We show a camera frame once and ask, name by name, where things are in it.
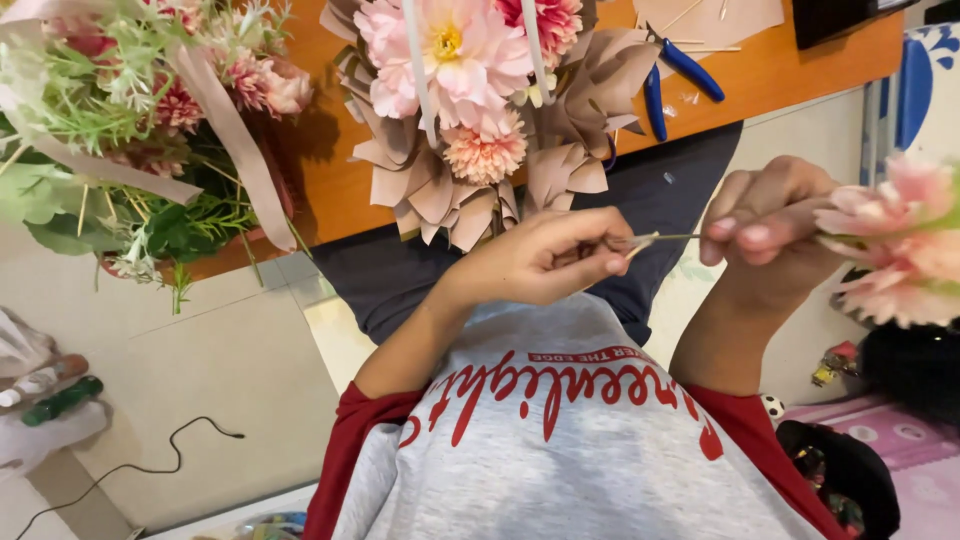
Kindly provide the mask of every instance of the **red sleeve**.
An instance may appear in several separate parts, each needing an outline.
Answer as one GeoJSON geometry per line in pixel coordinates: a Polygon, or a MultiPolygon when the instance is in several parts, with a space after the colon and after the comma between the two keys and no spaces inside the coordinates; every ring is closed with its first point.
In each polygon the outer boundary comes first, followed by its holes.
{"type": "Polygon", "coordinates": [[[350,383],[337,406],[337,420],[326,445],[320,484],[307,507],[303,540],[327,540],[333,536],[367,433],[377,424],[402,425],[423,393],[424,390],[418,390],[372,400],[350,383]]]}
{"type": "Polygon", "coordinates": [[[850,540],[777,441],[759,396],[736,398],[700,386],[685,389],[753,461],[780,495],[827,540],[850,540]]]}

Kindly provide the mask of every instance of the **wire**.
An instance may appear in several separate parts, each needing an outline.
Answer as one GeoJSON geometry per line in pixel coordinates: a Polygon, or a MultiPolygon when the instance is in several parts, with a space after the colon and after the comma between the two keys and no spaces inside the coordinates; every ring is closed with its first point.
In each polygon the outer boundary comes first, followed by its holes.
{"type": "Polygon", "coordinates": [[[84,497],[86,497],[87,495],[89,495],[89,493],[90,493],[91,491],[93,491],[93,488],[97,487],[97,485],[99,485],[100,482],[104,481],[104,479],[106,479],[108,476],[112,475],[113,473],[119,471],[120,469],[130,468],[130,469],[134,469],[134,470],[140,471],[141,473],[148,473],[148,474],[151,474],[151,475],[172,475],[172,474],[174,474],[174,473],[176,473],[176,472],[179,472],[179,471],[180,471],[180,467],[183,466],[183,454],[181,454],[181,453],[180,453],[180,449],[177,448],[177,443],[174,442],[174,437],[177,436],[177,433],[180,433],[181,431],[186,430],[187,428],[189,428],[189,427],[192,426],[193,424],[196,424],[197,422],[200,422],[201,420],[206,420],[207,422],[210,423],[211,426],[213,426],[213,428],[214,428],[215,430],[219,431],[219,432],[220,432],[221,434],[223,434],[223,435],[226,435],[227,437],[233,437],[234,439],[243,439],[243,438],[246,438],[246,437],[247,437],[247,435],[244,435],[243,433],[230,433],[230,432],[228,432],[228,431],[223,430],[223,429],[222,429],[220,426],[218,426],[217,423],[214,422],[213,419],[210,418],[209,416],[199,416],[199,417],[197,417],[197,418],[194,418],[193,420],[187,422],[186,424],[184,424],[183,426],[179,427],[176,431],[174,431],[173,433],[170,434],[170,439],[169,439],[169,441],[170,441],[170,446],[172,446],[172,447],[174,448],[174,452],[177,453],[177,467],[175,467],[175,468],[173,468],[173,469],[171,469],[171,470],[169,470],[169,471],[157,471],[157,470],[152,470],[152,469],[145,469],[145,468],[140,467],[140,466],[138,466],[138,465],[133,465],[132,463],[125,463],[125,464],[123,464],[123,465],[117,466],[117,467],[115,467],[115,468],[107,471],[103,476],[101,476],[99,479],[97,479],[97,481],[93,482],[93,485],[91,485],[89,488],[87,488],[87,490],[84,491],[84,493],[83,493],[80,497],[78,497],[76,501],[73,501],[72,503],[61,504],[61,505],[59,505],[59,506],[53,506],[53,507],[47,508],[46,510],[42,510],[42,511],[37,512],[36,514],[34,514],[34,517],[30,518],[30,523],[28,523],[27,526],[24,527],[23,530],[20,532],[20,534],[17,534],[16,538],[14,538],[13,540],[20,540],[21,538],[23,538],[23,535],[26,534],[27,531],[30,530],[30,527],[32,527],[32,526],[34,525],[34,521],[36,521],[36,518],[42,516],[43,514],[45,514],[45,513],[47,513],[47,512],[53,512],[53,511],[56,511],[56,510],[60,510],[61,508],[66,508],[67,506],[72,506],[72,505],[74,505],[74,504],[76,504],[76,503],[79,503],[80,501],[82,501],[82,500],[84,499],[84,497]]]}

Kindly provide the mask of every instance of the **blue pliers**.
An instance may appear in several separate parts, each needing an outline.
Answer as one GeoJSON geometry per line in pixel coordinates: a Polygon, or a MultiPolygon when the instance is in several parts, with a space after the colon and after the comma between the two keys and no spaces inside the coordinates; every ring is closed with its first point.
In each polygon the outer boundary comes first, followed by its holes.
{"type": "MultiPolygon", "coordinates": [[[[672,41],[666,37],[660,37],[650,27],[650,21],[647,21],[647,40],[649,41],[651,37],[653,42],[662,49],[660,58],[677,70],[677,73],[687,77],[713,101],[720,102],[727,99],[727,95],[723,93],[720,85],[710,77],[710,74],[699,63],[678,49],[672,41]]],[[[654,136],[657,141],[664,142],[666,140],[666,119],[663,118],[663,98],[660,94],[660,70],[657,69],[656,64],[650,70],[650,75],[647,76],[647,81],[643,84],[643,96],[647,102],[647,115],[650,117],[650,125],[653,127],[654,136]]]]}

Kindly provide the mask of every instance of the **wooden table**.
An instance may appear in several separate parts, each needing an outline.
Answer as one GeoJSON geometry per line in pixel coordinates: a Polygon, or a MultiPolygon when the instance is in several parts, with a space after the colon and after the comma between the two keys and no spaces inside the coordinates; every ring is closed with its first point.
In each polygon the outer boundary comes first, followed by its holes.
{"type": "MultiPolygon", "coordinates": [[[[723,103],[706,99],[698,105],[668,100],[695,91],[684,77],[663,82],[666,102],[678,112],[669,122],[671,140],[782,109],[839,90],[890,75],[900,66],[903,15],[897,13],[858,32],[807,51],[797,51],[790,0],[782,0],[786,22],[741,42],[738,53],[713,54],[701,64],[727,93],[723,103]]],[[[353,146],[370,139],[370,130],[357,124],[343,105],[333,57],[347,43],[318,24],[324,2],[294,0],[288,30],[291,60],[314,74],[317,95],[314,107],[294,126],[284,123],[273,135],[278,159],[288,181],[299,195],[294,222],[310,245],[368,231],[394,222],[391,209],[370,205],[372,167],[367,162],[347,162],[353,146]]],[[[598,28],[629,27],[635,20],[631,0],[598,5],[598,28]]],[[[644,130],[650,133],[642,92],[634,100],[644,130]]],[[[652,136],[621,134],[618,152],[653,146],[652,136]]],[[[283,255],[268,241],[254,242],[257,260],[283,255]]],[[[215,276],[249,264],[243,248],[227,249],[217,258],[191,265],[195,279],[215,276]]]]}

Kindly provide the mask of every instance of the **dark gray pants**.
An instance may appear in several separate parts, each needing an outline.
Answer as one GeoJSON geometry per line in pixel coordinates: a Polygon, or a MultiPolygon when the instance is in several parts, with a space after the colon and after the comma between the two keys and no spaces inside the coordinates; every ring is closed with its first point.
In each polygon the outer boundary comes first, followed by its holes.
{"type": "MultiPolygon", "coordinates": [[[[621,157],[608,174],[610,190],[578,194],[573,209],[616,206],[637,234],[690,233],[730,164],[742,127],[738,122],[621,157]],[[664,173],[675,182],[669,183],[664,173]]],[[[434,243],[427,246],[419,237],[401,242],[391,225],[310,251],[321,273],[353,310],[360,330],[380,345],[460,258],[447,251],[444,242],[434,243]]],[[[684,248],[685,242],[656,242],[634,258],[626,276],[588,289],[611,305],[627,334],[641,346],[650,337],[647,319],[654,295],[684,248]]]]}

